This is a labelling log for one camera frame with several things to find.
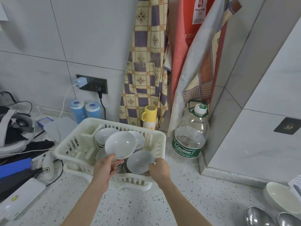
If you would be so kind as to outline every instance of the person's left hand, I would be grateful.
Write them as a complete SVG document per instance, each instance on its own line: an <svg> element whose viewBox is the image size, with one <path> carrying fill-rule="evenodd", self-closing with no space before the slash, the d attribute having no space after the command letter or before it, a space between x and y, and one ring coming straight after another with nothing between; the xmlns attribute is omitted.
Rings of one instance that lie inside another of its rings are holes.
<svg viewBox="0 0 301 226"><path fill-rule="evenodd" d="M111 154L99 160L94 166L91 184L98 186L102 193L109 188L109 180L115 174L116 166L124 162L124 160L112 161L114 158L115 154Z"/></svg>

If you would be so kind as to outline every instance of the person's right arm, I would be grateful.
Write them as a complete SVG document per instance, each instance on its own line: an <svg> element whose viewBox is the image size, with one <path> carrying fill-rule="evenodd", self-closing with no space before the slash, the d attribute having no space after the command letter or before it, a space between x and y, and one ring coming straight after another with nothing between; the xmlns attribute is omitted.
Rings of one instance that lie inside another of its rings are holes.
<svg viewBox="0 0 301 226"><path fill-rule="evenodd" d="M178 226L212 226L171 181L169 166L164 159L156 158L156 164L149 164L149 172L163 191Z"/></svg>

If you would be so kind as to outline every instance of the black wall socket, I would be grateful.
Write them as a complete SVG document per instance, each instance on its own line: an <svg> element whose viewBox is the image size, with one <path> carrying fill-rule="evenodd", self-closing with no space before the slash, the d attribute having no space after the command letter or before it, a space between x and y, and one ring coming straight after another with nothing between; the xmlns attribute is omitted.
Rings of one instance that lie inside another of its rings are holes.
<svg viewBox="0 0 301 226"><path fill-rule="evenodd" d="M87 90L87 91L93 91L97 92L98 87L101 87L102 93L103 94L108 94L108 84L106 79L102 78L95 78L95 77L90 77L90 76L85 76L85 75L76 75L77 78L79 77L85 77L87 79L87 84L80 89L82 90Z"/></svg>

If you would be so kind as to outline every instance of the terrazzo countertop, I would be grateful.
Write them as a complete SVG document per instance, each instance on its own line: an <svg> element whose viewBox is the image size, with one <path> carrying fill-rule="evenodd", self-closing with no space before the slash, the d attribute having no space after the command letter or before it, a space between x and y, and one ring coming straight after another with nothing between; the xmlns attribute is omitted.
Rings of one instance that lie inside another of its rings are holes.
<svg viewBox="0 0 301 226"><path fill-rule="evenodd" d="M259 188L201 176L197 162L182 164L171 158L167 161L173 182L213 226L244 225L243 213L250 205L276 214L266 208ZM61 164L57 162L56 167L59 172ZM87 186L83 178L63 173L17 219L6 225L60 225ZM176 225L176 222L162 191L153 184L146 192L133 189L107 191L91 225L159 226Z"/></svg>

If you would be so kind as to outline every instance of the blue tumbler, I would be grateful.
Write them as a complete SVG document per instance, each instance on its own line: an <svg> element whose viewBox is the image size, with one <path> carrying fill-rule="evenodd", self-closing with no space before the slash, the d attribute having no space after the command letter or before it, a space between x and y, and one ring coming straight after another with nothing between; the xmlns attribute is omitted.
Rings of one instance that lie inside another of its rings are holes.
<svg viewBox="0 0 301 226"><path fill-rule="evenodd" d="M88 117L100 119L100 104L98 102L87 102L85 105Z"/></svg>
<svg viewBox="0 0 301 226"><path fill-rule="evenodd" d="M69 102L69 106L76 123L79 124L83 119L87 118L84 101L72 100Z"/></svg>

